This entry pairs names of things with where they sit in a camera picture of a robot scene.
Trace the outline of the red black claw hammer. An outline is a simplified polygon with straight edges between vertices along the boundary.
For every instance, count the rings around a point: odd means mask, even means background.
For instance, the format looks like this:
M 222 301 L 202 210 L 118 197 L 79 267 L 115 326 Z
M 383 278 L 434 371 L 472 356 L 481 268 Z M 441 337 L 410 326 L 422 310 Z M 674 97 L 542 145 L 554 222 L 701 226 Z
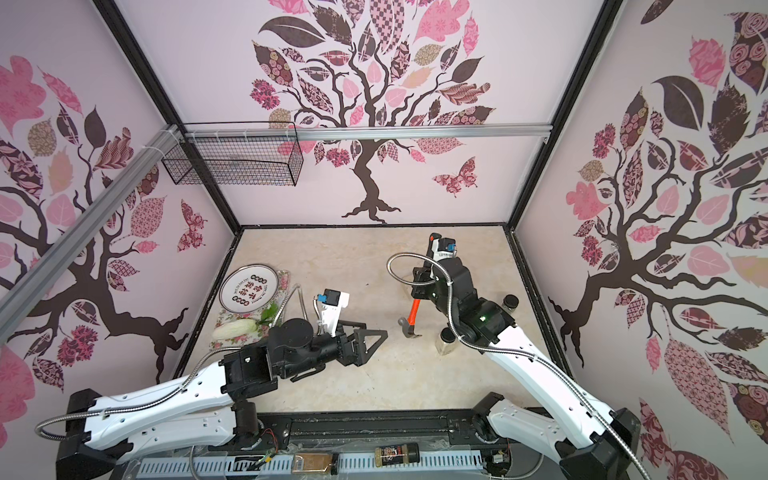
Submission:
M 428 261 L 425 261 L 422 266 L 431 266 L 431 263 Z M 418 310 L 420 307 L 420 303 L 422 300 L 428 300 L 428 299 L 413 299 L 409 315 L 407 317 L 403 317 L 398 320 L 398 324 L 401 326 L 402 333 L 408 339 L 419 337 L 419 334 L 415 332 L 415 324 L 416 324 L 416 318 L 417 318 Z

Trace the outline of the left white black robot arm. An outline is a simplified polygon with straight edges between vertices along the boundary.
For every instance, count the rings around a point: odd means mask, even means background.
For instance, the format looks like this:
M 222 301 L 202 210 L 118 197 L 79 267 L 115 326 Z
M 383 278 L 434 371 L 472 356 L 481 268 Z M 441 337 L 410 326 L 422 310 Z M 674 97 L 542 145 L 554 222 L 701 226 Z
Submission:
M 341 322 L 335 333 L 315 332 L 300 318 L 261 340 L 227 348 L 224 357 L 174 381 L 106 397 L 73 394 L 55 464 L 59 479 L 95 479 L 152 453 L 186 447 L 258 448 L 264 427 L 253 398 L 297 382 L 333 361 L 362 366 L 384 343 L 384 330 Z

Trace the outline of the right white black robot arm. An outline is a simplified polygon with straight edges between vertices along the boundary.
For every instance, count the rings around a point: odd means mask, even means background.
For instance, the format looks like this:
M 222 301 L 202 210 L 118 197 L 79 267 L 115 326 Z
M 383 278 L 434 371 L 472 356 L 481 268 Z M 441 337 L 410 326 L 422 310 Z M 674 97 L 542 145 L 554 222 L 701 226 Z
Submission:
M 503 395 L 487 394 L 473 410 L 486 444 L 514 440 L 557 463 L 569 479 L 624 479 L 629 467 L 647 471 L 636 454 L 640 421 L 613 409 L 572 380 L 528 338 L 497 303 L 478 296 L 457 257 L 421 256 L 409 281 L 412 295 L 431 301 L 456 343 L 475 350 L 511 374 L 543 407 L 536 413 Z

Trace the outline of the glass jar black lid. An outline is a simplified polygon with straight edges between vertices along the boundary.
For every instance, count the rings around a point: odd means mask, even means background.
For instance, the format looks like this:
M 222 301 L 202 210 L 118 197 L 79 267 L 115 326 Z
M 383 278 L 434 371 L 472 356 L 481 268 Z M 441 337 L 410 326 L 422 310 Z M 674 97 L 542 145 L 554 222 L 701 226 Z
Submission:
M 457 337 L 449 327 L 443 328 L 436 340 L 436 351 L 440 356 L 450 354 L 458 345 Z

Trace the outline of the white green vegetable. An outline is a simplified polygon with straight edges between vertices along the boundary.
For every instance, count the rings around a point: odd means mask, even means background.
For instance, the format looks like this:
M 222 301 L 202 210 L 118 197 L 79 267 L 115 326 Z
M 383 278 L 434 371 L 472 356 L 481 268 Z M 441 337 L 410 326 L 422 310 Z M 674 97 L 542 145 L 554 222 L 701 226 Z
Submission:
M 212 339 L 216 341 L 231 340 L 243 335 L 251 335 L 257 330 L 258 324 L 253 319 L 236 319 L 216 327 L 212 332 Z

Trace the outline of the floral cloth mat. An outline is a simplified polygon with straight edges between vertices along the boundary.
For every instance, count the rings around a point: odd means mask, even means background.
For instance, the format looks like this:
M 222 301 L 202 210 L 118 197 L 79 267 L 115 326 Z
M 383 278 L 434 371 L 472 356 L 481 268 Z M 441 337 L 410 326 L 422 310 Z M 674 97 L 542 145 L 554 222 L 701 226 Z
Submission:
M 211 350 L 241 346 L 265 337 L 288 294 L 289 271 L 274 270 L 264 265 L 243 267 L 242 271 L 247 276 L 239 274 L 240 282 L 231 288 L 228 287 L 229 281 L 226 281 L 222 290 L 230 293 L 229 302 L 232 304 L 235 303 L 234 297 L 248 301 L 247 311 L 232 312 L 224 306 L 220 308 L 210 334 Z

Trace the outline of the white round plate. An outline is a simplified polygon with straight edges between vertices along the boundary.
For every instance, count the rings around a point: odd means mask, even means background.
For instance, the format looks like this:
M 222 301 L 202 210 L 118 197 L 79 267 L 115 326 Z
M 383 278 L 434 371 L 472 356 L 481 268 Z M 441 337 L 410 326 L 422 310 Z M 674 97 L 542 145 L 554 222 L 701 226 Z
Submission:
M 232 272 L 223 282 L 218 298 L 233 314 L 248 314 L 269 304 L 279 286 L 277 271 L 263 264 L 251 264 Z

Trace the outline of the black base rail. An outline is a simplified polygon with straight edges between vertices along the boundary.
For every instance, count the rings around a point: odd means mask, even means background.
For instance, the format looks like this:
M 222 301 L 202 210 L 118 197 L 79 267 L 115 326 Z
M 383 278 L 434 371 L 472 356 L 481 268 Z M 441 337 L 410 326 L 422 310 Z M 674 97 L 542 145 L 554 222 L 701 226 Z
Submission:
M 129 461 L 113 473 L 115 479 L 127 479 L 130 467 L 149 458 L 189 456 L 262 456 L 266 461 L 276 455 L 295 455 L 300 452 L 317 453 L 372 453 L 379 446 L 415 442 L 420 453 L 437 451 L 478 451 L 484 471 L 443 471 L 468 473 L 486 479 L 531 479 L 548 458 L 541 455 L 529 469 L 515 464 L 514 440 L 500 440 L 486 444 L 479 439 L 473 424 L 473 409 L 368 411 L 328 413 L 265 413 L 259 418 L 264 433 L 251 450 L 235 446 L 206 446 L 197 443 L 191 447 L 172 447 Z M 342 479 L 350 475 L 321 476 L 285 475 L 274 477 L 239 478 L 305 478 Z

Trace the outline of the rear aluminium rail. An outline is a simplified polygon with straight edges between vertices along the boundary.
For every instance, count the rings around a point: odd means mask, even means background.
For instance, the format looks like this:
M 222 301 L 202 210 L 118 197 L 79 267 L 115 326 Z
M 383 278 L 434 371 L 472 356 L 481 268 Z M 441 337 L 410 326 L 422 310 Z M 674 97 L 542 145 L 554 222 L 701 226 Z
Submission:
M 263 129 L 189 129 L 184 137 L 191 140 L 212 138 L 215 141 L 235 138 L 255 140 L 277 137 L 298 141 L 380 140 L 418 138 L 537 137 L 547 138 L 548 124 L 438 125 L 416 127 L 342 127 L 342 128 L 263 128 Z

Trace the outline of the aluminium rail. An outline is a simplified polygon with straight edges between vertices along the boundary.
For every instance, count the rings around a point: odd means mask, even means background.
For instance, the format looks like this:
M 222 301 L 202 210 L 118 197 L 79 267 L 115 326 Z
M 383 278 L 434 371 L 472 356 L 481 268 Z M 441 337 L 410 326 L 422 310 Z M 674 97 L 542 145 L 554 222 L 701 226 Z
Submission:
M 342 128 L 263 128 L 263 129 L 189 129 L 184 137 L 191 140 L 212 138 L 215 141 L 235 138 L 255 140 L 277 137 L 298 141 L 380 140 L 418 138 L 537 137 L 547 138 L 548 124 L 438 125 L 416 127 L 342 127 Z
M 44 253 L 40 261 L 1 300 L 1 342 L 6 343 L 45 293 L 86 248 L 141 179 L 179 144 L 177 126 L 166 125 L 139 149 L 114 182 L 77 217 L 74 225 Z

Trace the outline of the left aluminium rail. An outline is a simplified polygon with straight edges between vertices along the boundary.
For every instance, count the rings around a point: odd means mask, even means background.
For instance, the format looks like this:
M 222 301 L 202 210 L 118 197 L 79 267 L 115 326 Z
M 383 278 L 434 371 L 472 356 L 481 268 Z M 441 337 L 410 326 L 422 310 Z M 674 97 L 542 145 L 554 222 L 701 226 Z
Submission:
M 77 217 L 74 225 L 44 253 L 40 261 L 1 300 L 1 342 L 6 343 L 45 293 L 86 248 L 141 179 L 179 144 L 177 126 L 166 125 L 139 149 L 114 182 Z

